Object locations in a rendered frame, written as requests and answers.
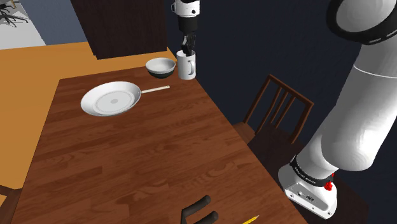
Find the white mug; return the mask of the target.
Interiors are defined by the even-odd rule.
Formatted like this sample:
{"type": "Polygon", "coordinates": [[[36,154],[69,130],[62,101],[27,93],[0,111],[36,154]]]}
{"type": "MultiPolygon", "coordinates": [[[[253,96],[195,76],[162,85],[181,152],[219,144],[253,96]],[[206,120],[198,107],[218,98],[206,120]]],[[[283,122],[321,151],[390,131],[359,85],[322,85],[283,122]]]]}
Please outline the white mug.
{"type": "Polygon", "coordinates": [[[182,80],[192,80],[196,77],[196,55],[192,51],[190,56],[187,56],[182,50],[176,53],[178,61],[178,76],[182,80]]]}

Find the black and white bowl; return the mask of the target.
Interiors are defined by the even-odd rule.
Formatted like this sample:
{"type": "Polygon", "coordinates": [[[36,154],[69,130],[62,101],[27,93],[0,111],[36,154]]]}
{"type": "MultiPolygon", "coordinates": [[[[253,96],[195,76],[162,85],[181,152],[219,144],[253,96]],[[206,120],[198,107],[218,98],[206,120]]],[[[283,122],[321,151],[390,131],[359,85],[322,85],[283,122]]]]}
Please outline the black and white bowl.
{"type": "Polygon", "coordinates": [[[145,66],[150,75],[155,78],[164,79],[174,72],[176,63],[171,59],[159,57],[147,61],[145,66]]]}

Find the dark wooden cabinet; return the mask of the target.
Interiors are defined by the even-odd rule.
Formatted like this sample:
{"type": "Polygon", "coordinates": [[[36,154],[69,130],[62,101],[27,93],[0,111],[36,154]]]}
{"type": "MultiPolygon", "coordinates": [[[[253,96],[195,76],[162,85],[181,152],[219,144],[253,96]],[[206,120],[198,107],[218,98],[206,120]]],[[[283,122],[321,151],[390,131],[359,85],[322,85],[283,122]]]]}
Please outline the dark wooden cabinet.
{"type": "Polygon", "coordinates": [[[164,0],[71,0],[97,59],[164,52],[164,0]]]}

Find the white frying pan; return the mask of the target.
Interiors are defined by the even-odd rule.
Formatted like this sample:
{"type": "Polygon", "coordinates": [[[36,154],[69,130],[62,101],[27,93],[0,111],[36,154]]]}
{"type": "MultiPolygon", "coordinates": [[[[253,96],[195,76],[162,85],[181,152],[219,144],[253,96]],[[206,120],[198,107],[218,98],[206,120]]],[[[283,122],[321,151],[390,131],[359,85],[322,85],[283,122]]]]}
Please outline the white frying pan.
{"type": "Polygon", "coordinates": [[[81,109],[93,116],[115,116],[133,108],[145,93],[170,88],[169,85],[141,90],[127,81],[112,81],[89,90],[81,99],[81,109]]]}

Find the brown wooden chair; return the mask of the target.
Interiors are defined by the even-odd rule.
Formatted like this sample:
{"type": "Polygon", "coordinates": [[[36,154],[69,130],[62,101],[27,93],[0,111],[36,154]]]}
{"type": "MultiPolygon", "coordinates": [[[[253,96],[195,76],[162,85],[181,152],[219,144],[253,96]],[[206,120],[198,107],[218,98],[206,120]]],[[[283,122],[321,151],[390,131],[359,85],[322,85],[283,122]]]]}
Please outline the brown wooden chair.
{"type": "Polygon", "coordinates": [[[11,224],[22,189],[0,185],[0,224],[11,224]]]}
{"type": "Polygon", "coordinates": [[[296,140],[309,116],[314,103],[273,75],[268,75],[257,93],[243,121],[233,125],[240,137],[247,143],[265,169],[273,178],[279,168],[289,162],[292,156],[302,149],[296,140]],[[249,126],[248,121],[270,83],[277,85],[272,102],[257,129],[249,126]],[[302,102],[304,109],[292,133],[279,128],[280,123],[294,102],[302,102]]]}

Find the brown wooden table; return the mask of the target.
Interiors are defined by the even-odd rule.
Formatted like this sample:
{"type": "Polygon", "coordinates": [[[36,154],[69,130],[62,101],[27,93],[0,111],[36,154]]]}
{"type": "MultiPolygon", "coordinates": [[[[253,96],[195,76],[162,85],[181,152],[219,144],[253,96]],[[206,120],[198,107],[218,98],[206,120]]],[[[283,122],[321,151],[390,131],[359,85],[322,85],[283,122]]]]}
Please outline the brown wooden table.
{"type": "Polygon", "coordinates": [[[306,224],[198,81],[143,67],[59,81],[12,224],[180,224],[208,195],[215,224],[306,224]],[[110,81],[144,90],[118,116],[81,98],[110,81]]]}

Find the black office chair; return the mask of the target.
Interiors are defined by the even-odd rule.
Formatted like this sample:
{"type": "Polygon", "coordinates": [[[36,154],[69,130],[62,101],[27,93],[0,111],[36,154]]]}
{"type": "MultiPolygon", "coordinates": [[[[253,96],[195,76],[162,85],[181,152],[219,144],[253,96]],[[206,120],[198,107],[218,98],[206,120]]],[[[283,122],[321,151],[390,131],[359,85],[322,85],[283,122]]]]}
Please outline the black office chair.
{"type": "Polygon", "coordinates": [[[7,21],[8,24],[13,25],[14,27],[16,27],[15,22],[17,20],[23,20],[25,22],[29,22],[27,18],[24,17],[18,17],[18,16],[14,16],[10,14],[10,11],[8,10],[9,7],[12,6],[8,6],[6,3],[13,1],[13,0],[0,0],[0,20],[5,19],[5,21],[7,21]]]}

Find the black two-handled tool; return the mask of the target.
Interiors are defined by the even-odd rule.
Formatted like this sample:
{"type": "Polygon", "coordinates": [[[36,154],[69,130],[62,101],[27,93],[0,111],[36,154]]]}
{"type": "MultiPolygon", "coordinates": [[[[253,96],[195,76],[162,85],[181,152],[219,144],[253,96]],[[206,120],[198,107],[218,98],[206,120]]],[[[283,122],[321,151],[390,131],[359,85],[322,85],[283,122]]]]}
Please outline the black two-handled tool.
{"type": "MultiPolygon", "coordinates": [[[[197,211],[203,209],[211,202],[210,196],[206,195],[202,197],[200,200],[196,201],[192,205],[181,210],[181,219],[180,224],[187,224],[186,217],[196,213],[197,211]]],[[[212,211],[207,216],[198,220],[194,224],[213,224],[219,218],[219,214],[216,211],[212,211]]]]}

